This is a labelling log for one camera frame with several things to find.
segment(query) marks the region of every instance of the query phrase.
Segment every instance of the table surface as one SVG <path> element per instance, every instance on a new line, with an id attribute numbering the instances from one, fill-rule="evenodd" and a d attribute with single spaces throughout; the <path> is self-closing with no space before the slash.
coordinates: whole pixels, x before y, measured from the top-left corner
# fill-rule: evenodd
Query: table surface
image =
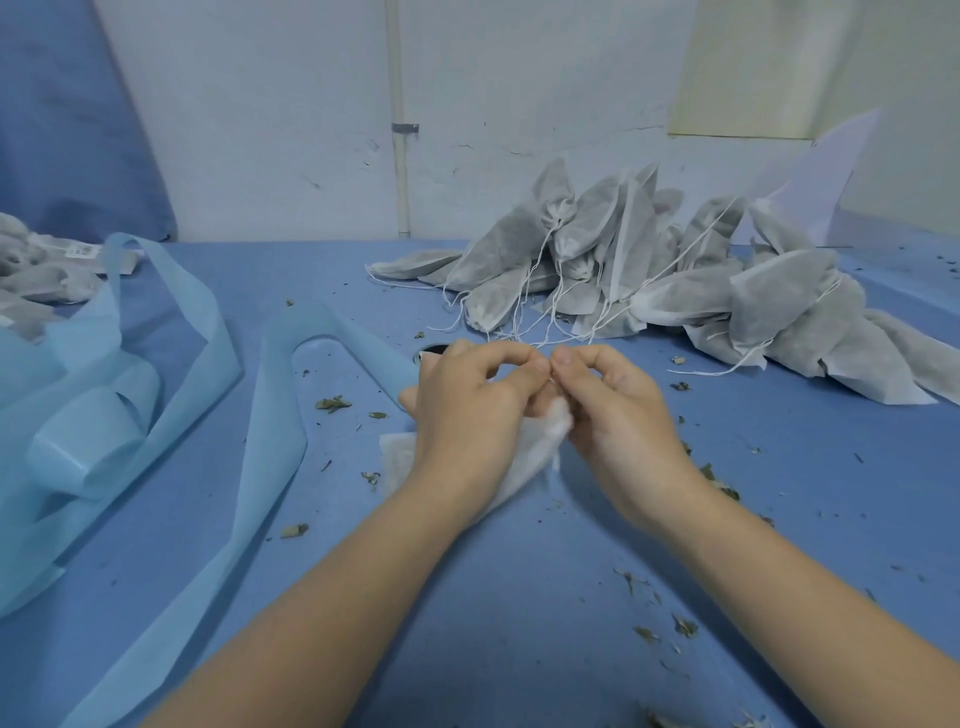
<path id="1" fill-rule="evenodd" d="M 428 329 L 455 318 L 438 291 L 365 277 L 363 263 L 417 247 L 169 247 L 216 295 L 244 376 L 91 529 L 65 560 L 63 579 L 0 621 L 0 725 L 56 725 L 225 542 L 262 329 L 287 299 L 329 303 L 405 356 L 475 337 L 463 324 L 453 333 Z M 954 316 L 871 282 L 870 264 L 856 267 L 870 305 L 960 345 Z M 122 307 L 125 347 L 157 366 L 168 399 L 201 340 L 149 264 L 125 279 Z M 421 330 L 425 337 L 415 338 Z M 538 331 L 529 340 L 539 341 Z M 777 365 L 722 377 L 671 375 L 676 354 L 689 369 L 720 367 L 665 332 L 613 344 L 664 387 L 697 464 L 711 463 L 746 508 L 774 519 L 786 538 L 960 658 L 953 457 L 960 409 L 884 407 Z M 382 496 L 360 473 L 379 469 L 380 434 L 411 427 L 339 345 L 306 344 L 291 366 L 309 370 L 298 377 L 309 441 L 302 466 L 170 685 L 371 512 Z M 667 387 L 681 378 L 690 391 Z M 338 394 L 352 408 L 314 409 L 316 400 Z M 371 419 L 373 410 L 389 417 Z M 310 525 L 301 538 L 277 537 L 297 522 Z M 635 585 L 631 594 L 616 570 L 650 586 Z M 674 632 L 672 614 L 700 625 L 692 640 Z M 661 642 L 647 644 L 635 626 Z M 149 707 L 123 724 L 134 725 Z M 692 726 L 727 726 L 741 711 L 766 714 L 778 728 L 816 725 L 679 565 L 615 515 L 564 446 L 558 473 L 531 484 L 444 558 L 350 725 L 599 728 L 638 724 L 648 707 Z"/>

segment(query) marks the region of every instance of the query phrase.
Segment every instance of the white pipe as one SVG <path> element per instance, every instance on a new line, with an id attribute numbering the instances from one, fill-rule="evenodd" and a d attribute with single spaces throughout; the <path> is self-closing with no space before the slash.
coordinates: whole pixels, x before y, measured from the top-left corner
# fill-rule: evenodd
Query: white pipe
<path id="1" fill-rule="evenodd" d="M 397 0 L 383 0 L 387 18 L 387 67 L 390 72 L 390 120 L 403 123 L 403 74 L 400 66 L 400 17 Z M 410 237 L 410 197 L 407 193 L 407 137 L 393 132 L 396 171 L 396 227 L 400 237 Z"/>

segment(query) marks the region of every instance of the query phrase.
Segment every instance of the fingernail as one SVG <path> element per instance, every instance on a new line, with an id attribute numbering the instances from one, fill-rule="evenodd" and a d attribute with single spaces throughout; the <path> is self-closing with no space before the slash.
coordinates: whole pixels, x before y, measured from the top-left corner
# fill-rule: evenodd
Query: fingernail
<path id="1" fill-rule="evenodd" d="M 573 361 L 573 352 L 568 347 L 557 347 L 553 356 L 560 364 L 569 364 Z"/>

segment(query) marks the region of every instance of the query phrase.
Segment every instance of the blue curtain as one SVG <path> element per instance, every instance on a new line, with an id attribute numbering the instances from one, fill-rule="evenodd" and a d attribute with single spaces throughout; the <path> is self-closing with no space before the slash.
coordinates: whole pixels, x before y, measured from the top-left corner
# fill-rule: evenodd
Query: blue curtain
<path id="1" fill-rule="evenodd" d="M 0 212 L 86 242 L 176 236 L 89 0 L 0 0 Z"/>

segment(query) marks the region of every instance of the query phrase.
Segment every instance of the left hand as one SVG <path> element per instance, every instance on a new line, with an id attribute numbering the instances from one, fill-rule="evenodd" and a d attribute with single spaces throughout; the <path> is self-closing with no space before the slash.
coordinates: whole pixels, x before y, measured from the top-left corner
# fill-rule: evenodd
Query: left hand
<path id="1" fill-rule="evenodd" d="M 502 364 L 516 369 L 488 381 Z M 434 495 L 462 506 L 467 522 L 496 494 L 516 453 L 520 420 L 556 396 L 545 385 L 550 362 L 527 344 L 459 339 L 443 355 L 425 353 L 420 383 L 400 393 L 400 404 L 417 421 L 417 452 L 411 479 L 429 483 Z"/>

